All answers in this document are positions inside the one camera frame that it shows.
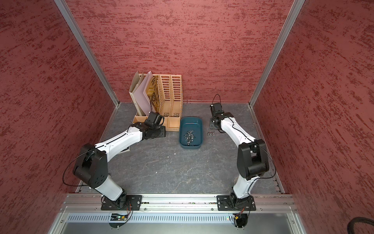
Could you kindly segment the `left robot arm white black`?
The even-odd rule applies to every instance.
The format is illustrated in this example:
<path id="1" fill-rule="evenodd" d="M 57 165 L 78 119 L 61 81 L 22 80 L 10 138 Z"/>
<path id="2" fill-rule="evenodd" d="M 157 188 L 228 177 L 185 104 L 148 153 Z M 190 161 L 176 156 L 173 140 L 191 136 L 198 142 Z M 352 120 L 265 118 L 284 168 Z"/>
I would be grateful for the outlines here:
<path id="1" fill-rule="evenodd" d="M 143 140 L 166 136 L 165 117 L 150 112 L 144 122 L 131 124 L 124 132 L 95 145 L 85 144 L 74 163 L 73 175 L 79 178 L 84 186 L 95 189 L 102 194 L 103 211 L 138 211 L 141 195 L 128 196 L 125 189 L 113 181 L 109 175 L 108 162 L 130 146 Z"/>

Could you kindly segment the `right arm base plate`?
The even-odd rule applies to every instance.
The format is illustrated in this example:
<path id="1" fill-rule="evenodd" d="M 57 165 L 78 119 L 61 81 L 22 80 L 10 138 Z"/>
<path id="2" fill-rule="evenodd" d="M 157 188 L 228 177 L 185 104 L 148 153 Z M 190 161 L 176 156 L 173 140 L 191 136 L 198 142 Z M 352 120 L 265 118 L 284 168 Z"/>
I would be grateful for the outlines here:
<path id="1" fill-rule="evenodd" d="M 256 205 L 253 196 L 244 199 L 238 199 L 234 194 L 218 195 L 217 207 L 219 211 L 256 211 Z"/>

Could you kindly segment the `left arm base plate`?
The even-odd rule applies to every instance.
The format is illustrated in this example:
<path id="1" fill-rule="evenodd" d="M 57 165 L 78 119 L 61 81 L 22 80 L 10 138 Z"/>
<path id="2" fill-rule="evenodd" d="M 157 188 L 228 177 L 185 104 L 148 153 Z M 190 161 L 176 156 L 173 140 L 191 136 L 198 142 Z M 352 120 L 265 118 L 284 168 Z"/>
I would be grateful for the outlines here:
<path id="1" fill-rule="evenodd" d="M 102 211 L 139 211 L 142 203 L 142 195 L 121 195 L 116 201 L 106 196 L 101 198 Z"/>

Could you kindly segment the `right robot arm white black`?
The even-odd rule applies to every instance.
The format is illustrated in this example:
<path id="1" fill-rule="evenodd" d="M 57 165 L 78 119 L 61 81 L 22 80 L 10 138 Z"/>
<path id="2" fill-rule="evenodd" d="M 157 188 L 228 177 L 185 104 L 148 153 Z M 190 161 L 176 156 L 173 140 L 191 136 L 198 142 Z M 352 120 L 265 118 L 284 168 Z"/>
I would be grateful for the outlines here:
<path id="1" fill-rule="evenodd" d="M 247 133 L 230 112 L 224 112 L 221 103 L 211 104 L 210 110 L 210 124 L 220 132 L 228 134 L 238 148 L 239 176 L 229 196 L 217 197 L 218 209 L 240 212 L 255 210 L 254 198 L 251 195 L 255 183 L 276 175 L 276 172 L 273 172 L 271 176 L 265 177 L 265 173 L 270 169 L 269 161 L 272 160 L 266 143 Z"/>

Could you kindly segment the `teal plastic storage tray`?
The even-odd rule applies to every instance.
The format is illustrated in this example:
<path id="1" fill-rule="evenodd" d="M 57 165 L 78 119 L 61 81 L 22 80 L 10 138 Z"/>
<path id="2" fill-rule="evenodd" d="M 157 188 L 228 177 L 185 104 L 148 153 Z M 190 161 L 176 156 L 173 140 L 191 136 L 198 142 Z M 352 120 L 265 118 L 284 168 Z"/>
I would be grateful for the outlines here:
<path id="1" fill-rule="evenodd" d="M 179 143 L 183 149 L 199 149 L 203 144 L 203 122 L 199 117 L 183 117 L 180 121 Z"/>

